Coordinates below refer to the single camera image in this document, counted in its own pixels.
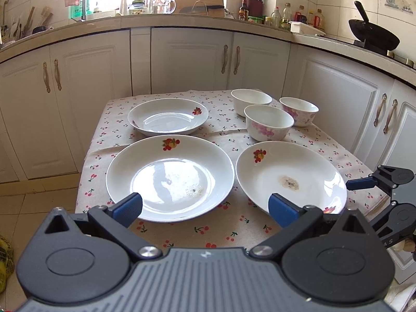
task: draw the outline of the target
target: yellow bag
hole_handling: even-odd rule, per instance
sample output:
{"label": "yellow bag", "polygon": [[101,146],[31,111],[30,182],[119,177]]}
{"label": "yellow bag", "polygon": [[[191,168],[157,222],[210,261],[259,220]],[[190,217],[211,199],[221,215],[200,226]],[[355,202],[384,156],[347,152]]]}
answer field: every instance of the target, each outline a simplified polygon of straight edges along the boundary
{"label": "yellow bag", "polygon": [[12,246],[0,235],[0,293],[6,289],[6,280],[14,269]]}

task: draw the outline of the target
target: kitchen counter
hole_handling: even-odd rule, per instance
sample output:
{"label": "kitchen counter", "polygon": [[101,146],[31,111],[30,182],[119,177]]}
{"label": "kitchen counter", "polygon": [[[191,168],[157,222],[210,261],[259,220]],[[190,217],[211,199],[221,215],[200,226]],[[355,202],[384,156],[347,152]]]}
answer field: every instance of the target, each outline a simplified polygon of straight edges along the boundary
{"label": "kitchen counter", "polygon": [[116,16],[83,23],[74,23],[62,28],[38,33],[8,45],[0,50],[0,63],[27,51],[52,43],[65,41],[70,38],[136,27],[208,28],[267,36],[290,43],[325,50],[361,62],[393,76],[411,86],[413,89],[416,89],[416,70],[406,67],[390,58],[355,47],[348,43],[342,43],[330,38],[292,34],[272,27],[232,20],[229,18],[185,14]]}

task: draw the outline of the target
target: white bowl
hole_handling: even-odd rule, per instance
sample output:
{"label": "white bowl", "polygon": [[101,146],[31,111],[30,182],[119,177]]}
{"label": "white bowl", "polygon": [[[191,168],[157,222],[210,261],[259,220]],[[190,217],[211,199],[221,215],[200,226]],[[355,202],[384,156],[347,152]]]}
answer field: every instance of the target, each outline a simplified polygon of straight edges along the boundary
{"label": "white bowl", "polygon": [[234,184],[228,155],[202,138],[155,136],[122,150],[111,162],[107,191],[114,202],[132,192],[143,199],[139,218],[179,222],[220,204]]}
{"label": "white bowl", "polygon": [[273,99],[261,91],[253,89],[235,89],[231,92],[232,102],[234,103],[234,110],[242,117],[244,115],[244,109],[252,104],[265,104],[272,103]]}
{"label": "white bowl", "polygon": [[134,107],[129,123],[146,136],[168,133],[188,135],[208,119],[208,109],[186,99],[158,99]]}
{"label": "white bowl", "polygon": [[259,142],[282,140],[295,122],[287,112],[262,104],[246,107],[244,114],[249,135]]}
{"label": "white bowl", "polygon": [[306,127],[312,124],[315,115],[319,111],[315,104],[294,97],[282,97],[279,101],[283,110],[295,120],[295,127]]}
{"label": "white bowl", "polygon": [[237,180],[246,195],[269,213],[269,198],[278,193],[299,207],[311,204],[325,213],[340,213],[347,189],[340,173],[324,157],[289,142],[261,142],[237,159]]}

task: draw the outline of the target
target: dining table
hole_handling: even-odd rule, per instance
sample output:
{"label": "dining table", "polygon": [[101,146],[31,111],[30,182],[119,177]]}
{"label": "dining table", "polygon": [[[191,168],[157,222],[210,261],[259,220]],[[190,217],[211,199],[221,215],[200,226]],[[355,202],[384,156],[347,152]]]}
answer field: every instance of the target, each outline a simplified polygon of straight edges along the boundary
{"label": "dining table", "polygon": [[[247,133],[244,117],[234,111],[230,90],[189,90],[111,100],[103,110],[85,157],[76,200],[76,213],[86,212],[95,205],[114,204],[106,188],[109,165],[124,148],[146,138],[130,125],[127,115],[131,109],[143,102],[166,97],[193,100],[208,109],[208,120],[191,135],[219,146],[228,154],[234,167],[238,156],[257,143]],[[273,99],[270,105],[279,107],[279,102]],[[316,125],[292,127],[284,141],[299,144],[320,154],[334,165],[344,181],[367,177],[372,172]],[[359,209],[366,215],[385,197],[386,194],[377,187],[348,191],[346,206]],[[250,248],[277,233],[281,228],[249,199],[236,178],[228,196],[206,214],[176,223],[154,223],[138,218],[129,229],[166,253],[173,246],[242,247],[248,252]]]}

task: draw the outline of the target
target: plate with fruit pattern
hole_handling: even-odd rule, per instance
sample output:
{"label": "plate with fruit pattern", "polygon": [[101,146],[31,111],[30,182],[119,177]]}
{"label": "plate with fruit pattern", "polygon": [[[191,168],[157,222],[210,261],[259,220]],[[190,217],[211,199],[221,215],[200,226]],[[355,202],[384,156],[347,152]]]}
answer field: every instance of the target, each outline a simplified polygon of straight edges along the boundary
{"label": "plate with fruit pattern", "polygon": [[157,99],[131,109],[129,123],[146,136],[188,135],[208,119],[202,104],[187,99]]}
{"label": "plate with fruit pattern", "polygon": [[267,213],[273,193],[324,213],[340,213],[347,202],[347,188],[336,168],[295,143],[268,141],[248,147],[237,159],[236,174],[242,190]]}
{"label": "plate with fruit pattern", "polygon": [[113,159],[106,176],[114,202],[137,192],[143,199],[139,218],[161,223],[212,210],[233,184],[234,167],[224,150],[202,138],[176,134],[131,144]]}

